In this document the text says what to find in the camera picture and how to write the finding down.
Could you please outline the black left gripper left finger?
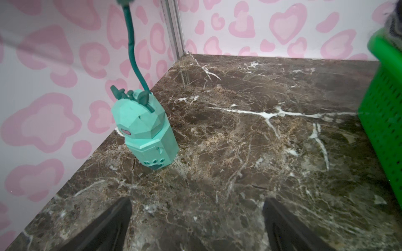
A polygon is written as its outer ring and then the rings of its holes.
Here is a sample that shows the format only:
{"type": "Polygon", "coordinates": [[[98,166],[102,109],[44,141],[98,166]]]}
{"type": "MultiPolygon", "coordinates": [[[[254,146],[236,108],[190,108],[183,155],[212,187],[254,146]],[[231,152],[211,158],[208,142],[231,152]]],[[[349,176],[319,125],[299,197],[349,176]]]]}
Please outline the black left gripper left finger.
{"type": "Polygon", "coordinates": [[[122,251],[132,215],[129,198],[120,198],[61,251],[122,251]]]}

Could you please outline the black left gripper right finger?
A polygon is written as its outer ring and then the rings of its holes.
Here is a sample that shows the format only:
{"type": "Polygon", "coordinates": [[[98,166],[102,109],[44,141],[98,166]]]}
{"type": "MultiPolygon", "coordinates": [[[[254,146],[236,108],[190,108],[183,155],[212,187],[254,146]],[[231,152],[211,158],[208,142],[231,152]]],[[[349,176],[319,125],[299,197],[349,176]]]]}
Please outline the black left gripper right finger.
{"type": "Polygon", "coordinates": [[[271,250],[334,250],[275,198],[265,200],[262,214],[271,250]]]}

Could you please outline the dark grey striped scarf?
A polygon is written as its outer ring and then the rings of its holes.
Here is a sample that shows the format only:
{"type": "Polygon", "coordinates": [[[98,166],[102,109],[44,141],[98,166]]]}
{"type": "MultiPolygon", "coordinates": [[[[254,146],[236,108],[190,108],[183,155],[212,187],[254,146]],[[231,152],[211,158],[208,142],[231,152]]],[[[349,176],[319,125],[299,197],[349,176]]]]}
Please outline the dark grey striped scarf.
{"type": "Polygon", "coordinates": [[[402,50],[402,0],[388,16],[384,25],[385,38],[399,51],[402,50]]]}

